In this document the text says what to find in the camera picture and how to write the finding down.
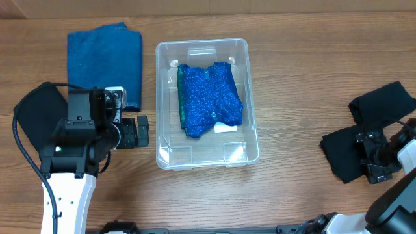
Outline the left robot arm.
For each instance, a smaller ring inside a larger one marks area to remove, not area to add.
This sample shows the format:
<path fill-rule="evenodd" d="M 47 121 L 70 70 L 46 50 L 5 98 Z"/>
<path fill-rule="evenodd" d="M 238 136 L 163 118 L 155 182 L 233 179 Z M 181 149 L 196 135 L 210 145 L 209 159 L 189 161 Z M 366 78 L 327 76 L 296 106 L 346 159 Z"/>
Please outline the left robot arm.
<path fill-rule="evenodd" d="M 111 152 L 149 144 L 146 116 L 122 118 L 127 92 L 121 86 L 73 89 L 68 115 L 40 150 L 45 177 L 42 233 L 85 233 L 98 175 Z"/>

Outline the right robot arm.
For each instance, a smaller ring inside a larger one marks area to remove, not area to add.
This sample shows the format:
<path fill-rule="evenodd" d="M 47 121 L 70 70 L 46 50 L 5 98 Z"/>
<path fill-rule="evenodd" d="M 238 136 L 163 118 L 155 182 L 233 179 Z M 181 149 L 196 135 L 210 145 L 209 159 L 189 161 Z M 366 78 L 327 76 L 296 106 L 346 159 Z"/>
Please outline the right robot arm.
<path fill-rule="evenodd" d="M 366 213 L 320 214 L 294 233 L 415 233 L 415 118 L 390 140 L 382 130 L 354 135 L 350 149 L 369 183 L 381 183 L 403 169 L 405 176 L 380 196 Z"/>

